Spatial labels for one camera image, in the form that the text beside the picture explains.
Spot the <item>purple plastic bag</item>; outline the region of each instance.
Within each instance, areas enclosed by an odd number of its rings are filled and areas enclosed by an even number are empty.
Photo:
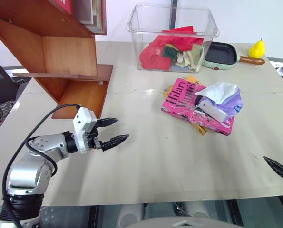
[[[243,107],[243,101],[240,92],[241,91],[238,89],[235,94],[225,99],[221,104],[217,104],[205,96],[200,100],[200,102],[203,100],[210,100],[213,107],[223,110],[227,114],[227,118],[225,119],[227,120],[238,114]]]

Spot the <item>wooden board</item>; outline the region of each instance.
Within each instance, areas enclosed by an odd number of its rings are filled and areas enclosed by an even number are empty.
[[[107,93],[108,82],[100,84],[98,81],[70,81],[65,88],[64,94],[58,102],[58,106],[65,104],[77,104],[93,110],[96,117],[100,118],[105,96]],[[73,119],[76,110],[70,107],[56,111],[53,119]]]
[[[94,37],[54,0],[0,0],[0,19],[41,36]]]
[[[36,77],[35,79],[55,102],[59,102],[69,82],[69,79],[64,78]]]
[[[47,73],[96,76],[94,38],[43,37]]]
[[[29,72],[45,73],[41,36],[0,19],[0,39]]]
[[[63,78],[75,80],[94,80],[109,81],[112,73],[113,65],[97,64],[97,76],[74,75],[74,74],[49,74],[49,73],[13,73],[15,77],[36,77],[36,78]]]

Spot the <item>white wall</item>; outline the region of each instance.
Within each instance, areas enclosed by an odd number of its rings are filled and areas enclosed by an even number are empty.
[[[138,2],[169,4],[170,0],[106,0],[107,36],[96,40],[131,41],[126,25]],[[215,41],[254,43],[262,38],[268,57],[283,58],[283,0],[178,0],[178,5],[209,7],[220,31]],[[0,64],[20,65],[1,41]]]

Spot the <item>wooden pan handle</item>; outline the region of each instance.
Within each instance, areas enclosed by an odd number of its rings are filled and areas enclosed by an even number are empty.
[[[262,65],[265,63],[265,60],[263,60],[262,58],[250,58],[247,56],[241,56],[240,62]]]

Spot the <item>plastic bag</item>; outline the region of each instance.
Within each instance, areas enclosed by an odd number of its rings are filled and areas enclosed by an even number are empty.
[[[218,122],[223,123],[242,109],[243,101],[240,92],[237,85],[218,82],[196,93],[203,96],[197,106]]]

